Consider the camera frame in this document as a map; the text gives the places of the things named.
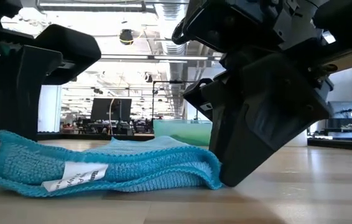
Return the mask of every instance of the pillar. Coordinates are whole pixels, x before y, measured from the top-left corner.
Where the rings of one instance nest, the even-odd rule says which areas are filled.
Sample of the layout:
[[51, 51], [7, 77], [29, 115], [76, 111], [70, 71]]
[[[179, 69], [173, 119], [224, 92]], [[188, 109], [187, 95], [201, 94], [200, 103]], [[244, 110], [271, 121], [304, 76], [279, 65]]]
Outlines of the pillar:
[[38, 131], [60, 131], [61, 96], [62, 86], [42, 86], [39, 97]]

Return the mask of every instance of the wall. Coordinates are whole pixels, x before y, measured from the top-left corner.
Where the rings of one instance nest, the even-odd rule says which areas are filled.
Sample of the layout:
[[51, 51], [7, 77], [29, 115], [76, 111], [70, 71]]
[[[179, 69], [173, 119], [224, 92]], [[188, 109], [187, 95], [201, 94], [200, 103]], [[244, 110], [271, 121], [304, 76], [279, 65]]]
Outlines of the wall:
[[[352, 101], [352, 68], [332, 74], [334, 90], [328, 94], [328, 101]], [[321, 131], [325, 127], [324, 121], [319, 121], [310, 127], [310, 131]]]
[[[194, 81], [196, 70], [197, 69], [195, 67], [188, 68], [188, 80]], [[224, 70], [225, 70], [224, 68], [219, 66], [216, 66], [214, 68], [209, 68], [209, 67], [205, 68], [201, 78], [213, 78], [219, 75], [220, 73], [224, 72]]]
[[38, 131], [60, 131], [61, 91], [61, 86], [42, 86], [39, 98]]

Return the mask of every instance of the blue towel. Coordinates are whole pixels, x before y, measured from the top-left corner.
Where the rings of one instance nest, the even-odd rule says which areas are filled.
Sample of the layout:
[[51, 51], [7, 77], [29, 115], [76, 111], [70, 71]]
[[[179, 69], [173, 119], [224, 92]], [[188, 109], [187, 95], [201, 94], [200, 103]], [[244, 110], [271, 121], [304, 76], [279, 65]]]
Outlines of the blue towel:
[[[66, 162], [108, 164], [100, 180], [49, 192], [42, 182], [59, 180]], [[146, 142], [112, 140], [76, 152], [44, 146], [0, 131], [0, 187], [28, 197], [53, 197], [89, 190], [140, 192], [206, 185], [219, 189], [220, 162], [209, 150], [162, 136]]]

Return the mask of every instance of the desk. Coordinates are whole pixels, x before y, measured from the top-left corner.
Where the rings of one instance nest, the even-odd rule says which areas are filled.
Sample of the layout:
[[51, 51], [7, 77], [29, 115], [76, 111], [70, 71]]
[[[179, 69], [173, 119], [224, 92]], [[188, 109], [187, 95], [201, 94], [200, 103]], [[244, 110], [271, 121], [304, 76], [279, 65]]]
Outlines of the desk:
[[[352, 128], [324, 128], [324, 133], [326, 136], [330, 135], [330, 133], [352, 133]], [[343, 135], [333, 136], [334, 138], [345, 138]]]
[[[108, 141], [41, 142], [76, 151]], [[284, 147], [237, 187], [25, 198], [0, 189], [0, 223], [352, 224], [352, 151]]]
[[[109, 129], [109, 124], [97, 124], [97, 123], [91, 123], [88, 124], [91, 128], [95, 130], [96, 133], [102, 133], [103, 128]], [[121, 124], [122, 128], [118, 130], [118, 127], [116, 125], [112, 125], [112, 131], [114, 135], [117, 134], [123, 134], [123, 135], [133, 135], [132, 128], [130, 124]]]
[[63, 128], [60, 130], [61, 133], [67, 133], [67, 134], [79, 134], [82, 130], [79, 128]]

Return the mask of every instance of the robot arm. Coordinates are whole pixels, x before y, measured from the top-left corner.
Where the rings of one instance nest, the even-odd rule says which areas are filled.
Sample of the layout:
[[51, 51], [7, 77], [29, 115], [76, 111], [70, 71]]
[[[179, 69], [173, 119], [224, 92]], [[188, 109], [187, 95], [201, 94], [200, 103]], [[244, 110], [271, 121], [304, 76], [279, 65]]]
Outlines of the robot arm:
[[[352, 0], [317, 7], [307, 0], [190, 0], [172, 40], [197, 40], [225, 53], [225, 72], [184, 93], [213, 122], [210, 150], [223, 163], [224, 184], [239, 184], [330, 117], [328, 76], [352, 68]], [[324, 29], [335, 43], [324, 40]]]
[[0, 0], [0, 129], [36, 141], [41, 86], [75, 79], [101, 52], [92, 36], [58, 25], [36, 39], [3, 29], [1, 18], [21, 8], [20, 0]]

